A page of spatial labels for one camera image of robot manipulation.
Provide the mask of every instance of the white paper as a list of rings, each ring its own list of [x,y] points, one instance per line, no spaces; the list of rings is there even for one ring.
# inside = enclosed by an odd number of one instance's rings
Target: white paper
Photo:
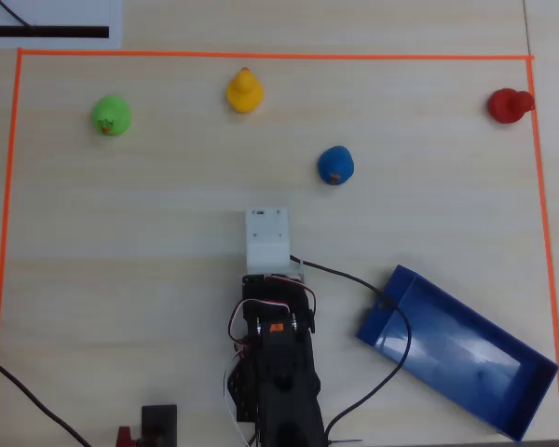
[[[122,0],[5,0],[5,4],[32,25],[108,26],[110,37],[0,37],[0,48],[100,49],[122,44]],[[0,25],[19,23],[0,6]]]

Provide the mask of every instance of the table surface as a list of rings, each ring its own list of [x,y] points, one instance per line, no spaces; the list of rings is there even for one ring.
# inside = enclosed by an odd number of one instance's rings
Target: table surface
[[[527,0],[559,306],[559,0]],[[125,2],[125,49],[526,54],[522,2]],[[248,65],[266,97],[227,110]],[[0,237],[15,53],[0,51]],[[245,271],[243,211],[288,207],[294,254],[380,285],[414,269],[550,359],[552,306],[529,119],[484,114],[524,61],[25,57],[12,165],[0,361],[92,445],[177,403],[179,445],[240,445],[220,382]],[[91,132],[117,92],[127,134]],[[345,185],[314,172],[344,144]],[[327,422],[393,364],[353,337],[373,298],[308,272]],[[527,440],[559,439],[552,385]],[[245,431],[252,430],[248,425]],[[368,445],[503,440],[410,374],[334,430]],[[74,445],[0,377],[0,446]]]

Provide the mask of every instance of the red rubber duck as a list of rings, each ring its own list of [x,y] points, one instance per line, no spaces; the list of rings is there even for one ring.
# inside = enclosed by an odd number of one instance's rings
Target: red rubber duck
[[[527,91],[502,88],[491,95],[488,100],[488,113],[503,124],[515,123],[526,112],[534,109],[534,98]]]

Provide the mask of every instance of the red object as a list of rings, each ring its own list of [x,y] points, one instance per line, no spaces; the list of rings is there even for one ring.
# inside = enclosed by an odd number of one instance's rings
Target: red object
[[[527,91],[513,88],[497,90],[488,100],[488,113],[503,124],[515,123],[534,109],[534,98]]]
[[[137,441],[130,437],[130,427],[118,427],[116,447],[136,447]]]

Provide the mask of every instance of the green rubber duck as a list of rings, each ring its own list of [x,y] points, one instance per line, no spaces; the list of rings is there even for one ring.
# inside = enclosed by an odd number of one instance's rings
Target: green rubber duck
[[[130,108],[117,95],[108,95],[100,99],[91,114],[93,124],[103,135],[122,135],[130,125]]]

